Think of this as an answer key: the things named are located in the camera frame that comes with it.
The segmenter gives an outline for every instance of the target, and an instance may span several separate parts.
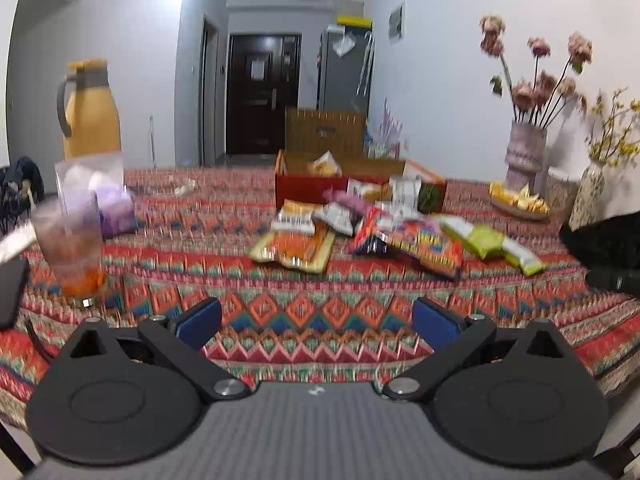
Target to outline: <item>open cardboard box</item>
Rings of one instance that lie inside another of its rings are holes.
[[[447,181],[411,160],[392,158],[346,158],[334,156],[340,165],[342,176],[311,175],[308,165],[318,158],[301,153],[287,153],[280,150],[276,159],[276,207],[285,200],[325,204],[322,194],[327,189],[346,191],[350,178],[372,184],[386,184],[390,176],[405,176],[422,179],[422,189],[418,197],[421,213],[440,212],[447,190]]]

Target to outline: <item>patterned tablecloth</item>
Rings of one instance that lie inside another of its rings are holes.
[[[172,190],[193,178],[194,193]],[[0,412],[24,426],[24,407],[47,365],[31,345],[28,316],[51,351],[87,316],[131,326],[170,316],[206,295],[220,298],[224,328],[207,356],[248,384],[259,380],[370,381],[382,384],[431,353],[410,329],[412,302],[433,296],[463,316],[482,311],[501,326],[551,317],[610,394],[639,366],[640,301],[597,294],[558,238],[559,223],[525,222],[497,212],[486,184],[452,181],[446,212],[483,222],[532,249],[548,269],[531,278],[503,261],[466,255],[459,283],[395,260],[350,256],[338,239],[321,276],[259,266],[245,254],[274,216],[271,170],[129,171],[140,229],[108,242],[108,299],[87,310],[60,296],[37,246],[26,252],[30,282],[13,330],[0,333]]]

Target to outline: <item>paper notice on door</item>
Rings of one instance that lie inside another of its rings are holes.
[[[264,60],[254,59],[251,62],[251,80],[264,81]]]

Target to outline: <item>plastic cup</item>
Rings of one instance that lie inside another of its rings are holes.
[[[31,214],[45,260],[63,293],[91,306],[104,283],[100,211],[93,191],[49,199]]]

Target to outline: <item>pink artificial flower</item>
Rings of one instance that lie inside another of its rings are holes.
[[[584,39],[580,32],[574,32],[569,37],[569,54],[572,63],[590,63],[593,53],[593,42]]]
[[[553,77],[551,74],[545,72],[544,70],[538,76],[536,81],[536,88],[543,89],[545,92],[549,92],[549,97],[553,93],[556,85],[558,84],[558,80]]]
[[[536,106],[540,108],[544,105],[549,99],[551,99],[552,90],[546,90],[544,88],[536,87],[533,91],[533,102],[535,102]]]
[[[511,89],[511,98],[513,103],[520,110],[531,110],[535,102],[533,101],[533,88],[531,83],[524,81],[519,82]]]
[[[527,44],[535,57],[545,57],[551,54],[551,47],[545,38],[529,38]]]
[[[491,57],[500,57],[504,52],[504,43],[496,34],[487,34],[480,43],[480,48]]]
[[[565,77],[558,85],[558,91],[562,97],[571,97],[575,94],[575,79],[572,77]]]
[[[488,14],[480,19],[480,27],[485,34],[491,34],[492,36],[498,36],[501,32],[505,31],[504,20],[502,16],[495,16]]]

